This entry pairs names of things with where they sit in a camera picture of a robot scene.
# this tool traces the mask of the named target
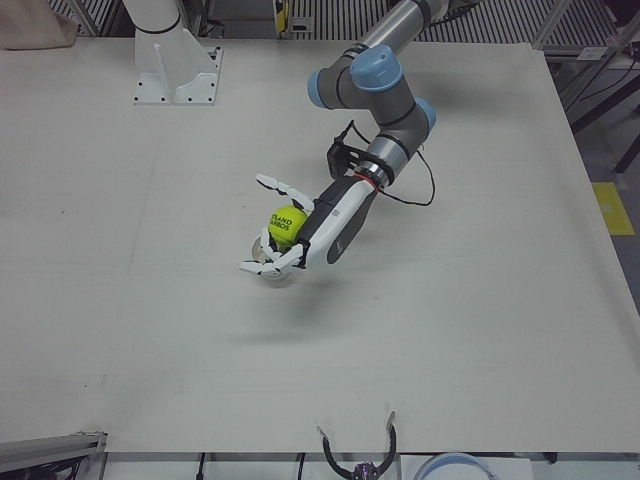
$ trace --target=floor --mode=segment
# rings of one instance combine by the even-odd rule
[[[624,69],[603,72],[588,89],[587,94],[611,85],[624,73]],[[636,74],[638,71],[634,70],[627,80]],[[578,102],[567,115],[569,121],[579,118],[623,84],[624,82],[600,95]],[[615,182],[636,230],[636,235],[613,236],[612,240],[636,307],[640,310],[640,159],[636,159],[623,174],[617,174],[613,170],[640,133],[640,113],[636,112],[639,104],[640,94],[636,93],[579,132],[575,139],[591,181]]]

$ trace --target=table surface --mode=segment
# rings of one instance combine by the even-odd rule
[[[377,199],[340,262],[240,260],[367,112],[311,105],[345,44],[225,41],[215,107],[134,106],[133,43],[0,52],[0,441],[111,451],[640,451],[640,321],[541,54],[412,44],[433,206]],[[428,195],[413,161],[393,186]]]

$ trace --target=black cable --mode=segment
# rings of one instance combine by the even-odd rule
[[[300,454],[300,464],[298,465],[298,480],[302,480],[302,467],[304,467],[304,459],[306,456],[306,453]]]
[[[362,140],[364,143],[366,143],[367,145],[369,145],[371,143],[371,141],[365,137],[362,133],[360,133],[360,130],[358,130],[358,127],[356,127],[356,124],[353,120],[351,120],[351,122],[349,122],[349,127],[353,129],[354,133],[356,135],[358,135],[358,137],[360,137],[360,140]]]
[[[349,122],[349,126],[347,127],[345,132],[347,132],[349,129],[353,129],[355,134],[358,135],[358,137],[360,137],[360,139],[366,144],[371,143],[362,133],[360,133],[360,130],[358,130],[358,127],[356,127],[356,124],[353,120]],[[436,179],[433,176],[433,170],[431,170],[431,166],[427,163],[422,153],[419,150],[416,150],[416,153],[418,154],[418,156],[420,157],[420,160],[422,160],[422,163],[424,163],[425,167],[427,167],[427,170],[429,171],[429,177],[431,179],[431,197],[429,198],[429,200],[427,202],[412,202],[409,200],[403,200],[402,198],[396,197],[395,195],[391,195],[390,193],[385,192],[384,189],[382,188],[380,188],[379,192],[385,197],[389,197],[392,200],[396,200],[397,202],[404,203],[405,205],[417,205],[419,207],[428,207],[433,203],[433,200],[436,197]]]
[[[420,153],[419,151],[416,151],[416,153],[420,157],[420,160],[422,160],[422,163],[424,163],[425,167],[427,167],[427,170],[429,170],[429,177],[431,178],[431,197],[429,198],[429,200],[427,200],[426,202],[412,202],[409,200],[403,200],[402,198],[396,197],[395,195],[391,195],[390,193],[385,192],[382,188],[380,189],[380,193],[385,197],[389,197],[392,200],[396,200],[400,203],[404,203],[405,205],[418,205],[419,207],[428,207],[433,203],[433,200],[436,197],[436,180],[433,176],[433,170],[431,170],[431,167],[429,166],[427,161],[424,159],[424,156],[422,155],[422,153]]]
[[[457,20],[458,18],[465,16],[467,13],[469,13],[471,10],[473,10],[477,6],[478,6],[478,4],[468,5],[468,6],[465,6],[465,7],[460,7],[458,9],[456,9],[455,11],[452,11],[452,12],[448,13],[447,15],[445,15],[441,20],[437,20],[435,22],[432,22],[429,25],[429,28],[434,27],[436,25],[442,25],[443,23],[453,22],[454,20]]]
[[[198,467],[198,473],[196,474],[196,480],[203,480],[204,474],[202,473],[204,470],[204,457],[206,453],[200,454],[200,466]]]
[[[633,67],[635,67],[636,62],[637,62],[637,60],[634,60],[633,62],[631,62],[631,65],[629,65],[629,68],[627,68],[627,71],[624,72],[624,75],[622,77],[620,77],[617,81],[615,81],[614,83],[612,83],[608,87],[602,88],[602,89],[598,90],[597,92],[590,93],[586,97],[582,97],[580,99],[580,101],[586,100],[587,98],[595,97],[596,95],[598,95],[598,94],[600,94],[602,92],[605,92],[605,91],[609,90],[610,88],[613,88],[616,85],[618,85],[620,82],[622,82],[625,78],[627,78],[629,76],[629,74],[631,73],[631,70],[633,70]]]

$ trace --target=robotic hand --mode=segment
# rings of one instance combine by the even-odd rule
[[[335,263],[362,227],[377,193],[375,184],[359,174],[339,177],[316,200],[275,178],[258,175],[257,180],[263,187],[289,197],[295,207],[310,212],[292,247],[279,251],[264,227],[252,249],[254,260],[240,265],[244,271],[269,279],[280,278],[293,268]]]
[[[364,39],[333,65],[311,75],[307,93],[314,105],[369,109],[380,131],[366,151],[344,144],[349,128],[334,139],[327,153],[334,181],[315,200],[258,175],[258,183],[289,197],[309,217],[294,232],[292,245],[284,248],[263,228],[254,243],[253,260],[242,262],[242,270],[280,278],[295,268],[333,264],[344,253],[376,194],[393,184],[435,125],[435,111],[413,96],[396,53],[429,26],[432,12],[446,13],[448,8],[449,0],[400,0]]]

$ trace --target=tennis ball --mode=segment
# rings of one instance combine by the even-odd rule
[[[281,207],[271,215],[269,234],[279,247],[288,248],[296,243],[298,231],[307,221],[307,214],[293,205]]]

